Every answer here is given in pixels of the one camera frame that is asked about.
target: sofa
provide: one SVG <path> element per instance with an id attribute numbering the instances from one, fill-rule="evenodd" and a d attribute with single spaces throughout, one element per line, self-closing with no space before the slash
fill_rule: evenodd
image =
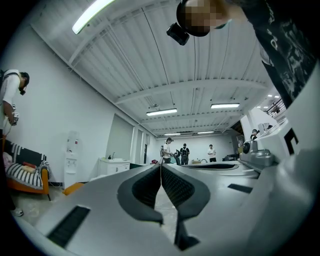
<path id="1" fill-rule="evenodd" d="M 29 193 L 45 194 L 49 200 L 50 166 L 44 154 L 29 150 L 5 140 L 3 151 L 12 156 L 12 165 L 6 169 L 7 186 Z M 26 163 L 36 166 L 34 173 L 22 170 Z"/>

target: shoe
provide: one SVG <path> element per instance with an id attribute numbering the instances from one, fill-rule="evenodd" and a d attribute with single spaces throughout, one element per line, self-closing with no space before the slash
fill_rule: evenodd
<path id="1" fill-rule="evenodd" d="M 14 210 L 11 210 L 10 212 L 12 215 L 18 216 L 18 217 L 24 215 L 24 212 L 18 207 L 16 207 Z"/>

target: light fixture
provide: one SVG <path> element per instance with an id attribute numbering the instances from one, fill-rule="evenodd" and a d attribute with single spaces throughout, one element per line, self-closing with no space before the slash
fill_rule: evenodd
<path id="1" fill-rule="evenodd" d="M 146 113 L 146 115 L 150 117 L 150 116 L 170 114 L 170 113 L 176 113 L 176 112 L 177 112 L 176 108 L 171 108 L 171 109 L 157 110 L 157 111 L 148 112 L 148 113 Z"/>
<path id="2" fill-rule="evenodd" d="M 80 16 L 72 27 L 72 31 L 77 35 L 85 27 L 85 25 L 107 5 L 114 0 L 96 0 L 88 9 Z"/>
<path id="3" fill-rule="evenodd" d="M 175 135 L 181 135 L 181 133 L 167 133 L 164 136 L 175 136 Z"/>
<path id="4" fill-rule="evenodd" d="M 212 131 L 200 131 L 200 132 L 198 132 L 198 134 L 212 134 L 212 133 L 214 133 L 213 130 Z"/>
<path id="5" fill-rule="evenodd" d="M 224 108 L 237 108 L 239 107 L 239 103 L 223 103 L 223 104 L 212 104 L 212 109 L 224 109 Z"/>

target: person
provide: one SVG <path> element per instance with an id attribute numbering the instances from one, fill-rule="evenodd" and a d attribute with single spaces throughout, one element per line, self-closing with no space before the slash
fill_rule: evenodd
<path id="1" fill-rule="evenodd" d="M 190 150 L 189 148 L 187 148 L 187 144 L 184 143 L 183 147 L 180 148 L 180 152 L 181 152 L 181 165 L 187 165 L 189 162 L 189 154 L 190 154 Z"/>
<path id="2" fill-rule="evenodd" d="M 163 145 L 162 157 L 165 164 L 171 164 L 172 153 L 170 151 L 169 145 L 171 144 L 172 141 L 173 141 L 172 138 L 167 138 Z"/>
<path id="3" fill-rule="evenodd" d="M 1 157 L 0 157 L 0 169 L 2 172 L 2 186 L 7 186 L 5 165 L 3 159 L 3 129 L 4 129 L 4 120 L 6 116 L 8 117 L 8 122 L 14 126 L 16 124 L 15 118 L 13 115 L 13 97 L 16 94 L 17 90 L 20 91 L 21 95 L 25 94 L 25 89 L 30 81 L 30 77 L 26 72 L 19 72 L 16 69 L 10 69 L 2 73 L 1 76 L 1 89 L 0 89 L 0 140 L 1 140 Z M 14 202 L 11 199 L 9 192 L 3 195 L 7 204 L 7 207 L 10 209 L 11 213 L 15 216 L 22 216 L 24 212 L 15 206 Z"/>
<path id="4" fill-rule="evenodd" d="M 257 138 L 257 134 L 258 134 L 258 133 L 259 133 L 258 130 L 253 129 L 253 130 L 252 130 L 252 134 L 251 134 L 251 136 L 250 136 L 250 140 L 254 141 L 254 140 Z"/>
<path id="5" fill-rule="evenodd" d="M 206 36 L 211 28 L 248 20 L 270 63 L 265 68 L 285 99 L 286 108 L 299 95 L 319 58 L 317 1 L 182 0 L 176 10 L 179 25 L 190 35 Z"/>
<path id="6" fill-rule="evenodd" d="M 209 145 L 208 155 L 209 155 L 210 163 L 217 161 L 217 159 L 216 159 L 216 150 L 213 148 L 212 144 Z"/>

